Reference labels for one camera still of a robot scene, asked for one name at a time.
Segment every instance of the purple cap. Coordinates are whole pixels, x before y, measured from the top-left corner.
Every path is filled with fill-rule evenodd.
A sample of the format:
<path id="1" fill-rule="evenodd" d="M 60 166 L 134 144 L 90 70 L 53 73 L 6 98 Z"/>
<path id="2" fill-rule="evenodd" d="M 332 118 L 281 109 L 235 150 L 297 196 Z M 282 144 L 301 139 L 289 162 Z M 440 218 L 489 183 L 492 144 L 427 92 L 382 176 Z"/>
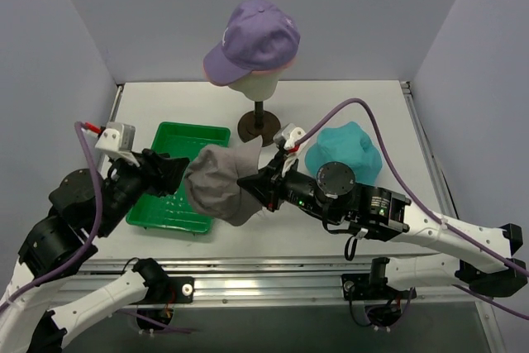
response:
<path id="1" fill-rule="evenodd" d="M 299 39 L 293 19 L 273 3 L 243 2 L 204 57 L 204 71 L 211 82 L 228 85 L 253 71 L 281 68 L 298 53 Z"/>

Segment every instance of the gray floor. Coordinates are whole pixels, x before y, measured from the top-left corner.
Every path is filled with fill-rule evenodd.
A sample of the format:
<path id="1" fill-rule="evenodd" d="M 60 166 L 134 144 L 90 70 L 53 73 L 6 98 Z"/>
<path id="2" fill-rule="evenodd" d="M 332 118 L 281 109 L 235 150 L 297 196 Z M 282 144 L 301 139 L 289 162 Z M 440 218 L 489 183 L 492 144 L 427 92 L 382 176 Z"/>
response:
<path id="1" fill-rule="evenodd" d="M 416 304 L 389 334 L 358 328 L 347 306 L 316 308 L 184 309 L 173 325 L 195 327 L 191 336 L 151 338 L 134 332 L 122 315 L 100 322 L 65 353 L 162 351 L 489 352 L 475 306 Z"/>

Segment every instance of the cap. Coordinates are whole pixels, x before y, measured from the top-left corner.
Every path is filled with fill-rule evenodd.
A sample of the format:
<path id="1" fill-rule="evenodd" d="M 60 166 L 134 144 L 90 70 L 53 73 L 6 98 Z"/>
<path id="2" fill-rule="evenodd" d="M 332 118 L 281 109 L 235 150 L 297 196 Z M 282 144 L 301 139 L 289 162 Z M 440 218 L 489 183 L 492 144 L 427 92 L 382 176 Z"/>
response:
<path id="1" fill-rule="evenodd" d="M 369 134 L 355 122 L 324 128 L 305 154 L 305 165 L 313 176 L 325 163 L 332 161 L 348 165 L 360 184 L 374 185 L 382 169 L 379 150 Z"/>
<path id="2" fill-rule="evenodd" d="M 278 69 L 298 53 L 293 19 L 266 0 L 249 0 L 231 14 L 222 40 L 204 57 L 204 71 L 225 86 L 253 71 Z"/>
<path id="3" fill-rule="evenodd" d="M 262 209 L 261 203 L 237 185 L 237 180 L 257 174 L 262 138 L 235 148 L 206 145 L 183 177 L 188 202 L 201 215 L 238 227 Z"/>

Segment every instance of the robotic arm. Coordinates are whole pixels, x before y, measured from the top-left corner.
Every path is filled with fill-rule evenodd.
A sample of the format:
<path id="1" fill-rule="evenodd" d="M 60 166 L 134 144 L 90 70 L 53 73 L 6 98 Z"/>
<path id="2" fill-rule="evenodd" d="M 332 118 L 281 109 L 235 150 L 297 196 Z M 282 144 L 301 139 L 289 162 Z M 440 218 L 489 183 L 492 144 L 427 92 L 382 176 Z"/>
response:
<path id="1" fill-rule="evenodd" d="M 96 148 L 112 162 L 107 177 L 99 175 L 103 210 L 98 237 L 108 237 L 143 194 L 174 194 L 189 164 L 189 159 L 170 159 L 149 149 L 132 152 L 134 133 L 133 126 L 121 123 L 108 123 L 98 133 Z M 60 288 L 98 251 L 90 246 L 73 266 L 11 302 L 10 297 L 22 286 L 65 264 L 92 230 L 95 194 L 87 169 L 67 175 L 49 199 L 51 210 L 27 235 L 0 300 L 0 305 L 8 305 L 0 312 L 2 353 L 60 352 L 80 332 L 117 309 L 146 299 L 159 301 L 171 294 L 169 276 L 156 261 L 146 259 L 138 260 L 132 270 L 102 289 L 49 309 Z"/>
<path id="2" fill-rule="evenodd" d="M 239 179 L 239 186 L 271 212 L 287 202 L 320 220 L 328 232 L 352 235 L 353 247 L 365 238 L 416 244 L 440 252 L 410 259 L 374 259 L 367 283 L 355 286 L 357 292 L 359 287 L 365 290 L 362 296 L 373 290 L 383 297 L 412 287 L 466 284 L 485 296 L 509 297 L 527 284 L 526 276 L 439 225 L 402 194 L 357 183 L 353 171 L 342 163 L 323 165 L 316 178 L 298 172 L 298 160 L 293 161 L 297 150 L 293 141 L 301 137 L 298 130 L 288 125 L 280 131 L 274 138 L 279 148 L 276 156 L 258 174 Z M 523 243 L 519 226 L 477 227 L 436 215 L 444 224 L 458 228 L 525 269 L 523 261 L 513 258 Z M 330 228 L 342 223 L 348 227 Z"/>

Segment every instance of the brown stand base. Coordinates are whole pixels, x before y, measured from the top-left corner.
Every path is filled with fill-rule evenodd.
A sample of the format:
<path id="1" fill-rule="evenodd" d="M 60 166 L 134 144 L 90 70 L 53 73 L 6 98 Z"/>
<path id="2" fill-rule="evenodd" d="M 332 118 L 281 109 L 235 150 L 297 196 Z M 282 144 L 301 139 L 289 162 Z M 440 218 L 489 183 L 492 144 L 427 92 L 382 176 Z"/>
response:
<path id="1" fill-rule="evenodd" d="M 264 111 L 262 128 L 255 125 L 255 112 L 245 113 L 239 120 L 237 132 L 243 142 L 248 142 L 257 136 L 263 137 L 263 147 L 274 142 L 274 135 L 281 128 L 279 119 L 270 112 Z"/>

